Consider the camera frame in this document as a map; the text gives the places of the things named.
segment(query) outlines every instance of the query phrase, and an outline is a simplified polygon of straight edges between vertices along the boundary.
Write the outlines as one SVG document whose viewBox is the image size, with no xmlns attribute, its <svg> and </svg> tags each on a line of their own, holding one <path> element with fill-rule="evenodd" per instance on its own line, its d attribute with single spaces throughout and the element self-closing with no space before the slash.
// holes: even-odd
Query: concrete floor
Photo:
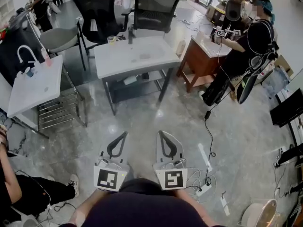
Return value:
<svg viewBox="0 0 303 227">
<path fill-rule="evenodd" d="M 57 26 L 72 27 L 79 15 L 72 2 L 61 6 L 62 14 L 57 15 Z M 201 15 L 186 2 L 177 7 L 177 18 L 197 21 Z M 200 23 L 207 23 L 204 18 Z M 179 41 L 188 44 L 195 32 L 182 22 L 173 19 L 171 32 L 165 40 L 175 50 Z M 206 32 L 211 26 L 201 25 Z M 137 36 L 154 36 L 153 31 L 137 31 Z M 99 147 L 108 143 L 112 135 L 128 131 L 131 153 L 128 159 L 136 174 L 155 180 L 152 164 L 155 162 L 156 134 L 164 130 L 173 134 L 182 144 L 188 167 L 206 170 L 202 152 L 209 154 L 211 138 L 203 120 L 208 108 L 197 95 L 198 88 L 186 93 L 184 81 L 173 77 L 161 105 L 156 105 L 159 93 L 131 99 L 117 105 L 117 115 L 113 116 L 102 83 L 97 80 L 94 59 L 90 59 L 87 72 L 83 72 L 78 48 L 65 52 L 65 64 L 71 78 L 79 85 L 85 97 L 88 127 L 82 128 L 76 121 L 45 130 L 49 140 L 29 134 L 24 143 L 28 157 L 13 158 L 15 169 L 22 169 L 33 176 L 51 175 L 57 181 L 67 183 L 70 174 L 80 178 L 80 196 L 69 202 L 78 206 L 93 191 L 93 165 Z M 239 105 L 228 96 L 210 115 L 207 126 L 214 142 L 215 158 L 211 158 L 210 171 L 213 187 L 198 200 L 210 215 L 220 224 L 235 226 L 244 210 L 255 199 L 272 199 L 276 187 L 273 162 L 280 147 L 288 148 L 292 143 L 287 127 L 273 126 L 269 110 L 277 103 L 270 101 L 261 85 L 254 87 L 247 101 Z M 277 181 L 285 170 L 280 183 L 281 194 L 291 184 L 297 182 L 296 172 L 290 163 L 276 170 Z M 222 193 L 228 203 L 230 215 L 226 216 L 220 201 Z M 288 215 L 295 204 L 297 195 L 279 198 L 278 211 Z M 52 222 L 65 223 L 73 208 L 64 207 L 60 212 L 50 211 Z"/>
</svg>

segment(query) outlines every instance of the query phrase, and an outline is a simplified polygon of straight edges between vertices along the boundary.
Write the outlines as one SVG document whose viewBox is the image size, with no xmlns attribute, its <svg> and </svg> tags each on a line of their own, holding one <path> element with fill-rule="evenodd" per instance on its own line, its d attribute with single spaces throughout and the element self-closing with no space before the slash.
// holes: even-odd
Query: person wearing black shirt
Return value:
<svg viewBox="0 0 303 227">
<path fill-rule="evenodd" d="M 163 191 L 144 178 L 125 182 L 120 192 L 95 190 L 61 227 L 219 227 L 184 189 Z"/>
<path fill-rule="evenodd" d="M 203 101 L 212 106 L 219 103 L 231 80 L 243 75 L 249 67 L 249 60 L 256 53 L 264 54 L 268 45 L 277 39 L 273 28 L 274 15 L 270 0 L 252 0 L 253 11 L 260 18 L 252 23 L 249 29 L 237 41 L 219 37 L 217 44 L 224 44 L 232 50 L 227 55 L 217 76 L 209 88 L 202 94 Z"/>
<path fill-rule="evenodd" d="M 16 175 L 6 153 L 6 129 L 0 125 L 0 226 L 21 220 L 11 206 L 26 215 L 38 216 L 53 205 L 79 195 L 79 179 L 71 175 L 68 185 L 41 177 Z"/>
<path fill-rule="evenodd" d="M 36 23 L 41 26 L 43 32 L 53 28 L 51 22 L 48 19 L 48 4 L 45 0 L 34 0 L 34 2 L 29 5 L 29 7 L 34 9 L 36 14 Z"/>
</svg>

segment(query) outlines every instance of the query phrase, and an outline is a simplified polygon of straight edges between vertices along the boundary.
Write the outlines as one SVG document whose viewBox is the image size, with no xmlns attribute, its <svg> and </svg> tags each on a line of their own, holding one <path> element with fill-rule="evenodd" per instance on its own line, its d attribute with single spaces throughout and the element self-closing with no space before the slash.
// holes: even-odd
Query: brown wooden table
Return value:
<svg viewBox="0 0 303 227">
<path fill-rule="evenodd" d="M 184 59 L 177 72 L 177 76 L 182 76 L 185 80 L 187 92 L 190 92 L 192 87 L 211 83 L 214 80 L 219 63 L 222 65 L 226 55 L 230 49 L 223 45 L 212 43 L 209 40 L 205 42 L 198 42 L 192 36 L 188 48 L 186 50 Z M 183 71 L 185 65 L 188 65 L 193 74 L 186 75 Z"/>
</svg>

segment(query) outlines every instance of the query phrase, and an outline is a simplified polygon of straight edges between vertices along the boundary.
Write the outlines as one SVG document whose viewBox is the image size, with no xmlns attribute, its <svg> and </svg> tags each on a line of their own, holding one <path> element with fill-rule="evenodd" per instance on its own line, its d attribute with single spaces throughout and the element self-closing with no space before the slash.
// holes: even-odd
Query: blue headband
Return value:
<svg viewBox="0 0 303 227">
<path fill-rule="evenodd" d="M 265 1 L 256 0 L 254 2 L 254 4 L 255 5 L 262 5 L 263 9 L 266 9 L 266 10 L 268 10 L 271 13 L 270 22 L 272 22 L 272 24 L 273 24 L 274 21 L 275 21 L 275 19 L 276 19 L 276 16 L 275 16 L 275 14 L 272 13 L 272 11 L 273 11 L 273 5 L 271 4 L 271 2 L 265 2 Z"/>
</svg>

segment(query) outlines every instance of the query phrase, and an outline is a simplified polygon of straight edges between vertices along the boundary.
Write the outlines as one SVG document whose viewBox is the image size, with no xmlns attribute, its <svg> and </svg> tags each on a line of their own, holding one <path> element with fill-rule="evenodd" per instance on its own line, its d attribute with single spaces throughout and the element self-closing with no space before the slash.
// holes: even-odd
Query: white faucet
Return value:
<svg viewBox="0 0 303 227">
<path fill-rule="evenodd" d="M 35 61 L 29 61 L 30 63 L 33 63 L 33 62 L 39 63 L 39 61 L 38 61 L 37 58 L 35 57 L 35 55 L 34 55 L 32 49 L 29 48 L 27 45 L 22 45 L 22 46 L 20 46 L 20 47 L 18 48 L 18 50 L 17 50 L 17 55 L 18 55 L 18 58 L 19 58 L 20 63 L 23 62 L 23 60 L 22 60 L 21 57 L 20 57 L 20 53 L 19 53 L 19 51 L 20 51 L 21 48 L 26 48 L 26 49 L 28 49 L 29 52 L 32 54 L 32 56 L 33 56 L 33 58 L 35 59 Z"/>
</svg>

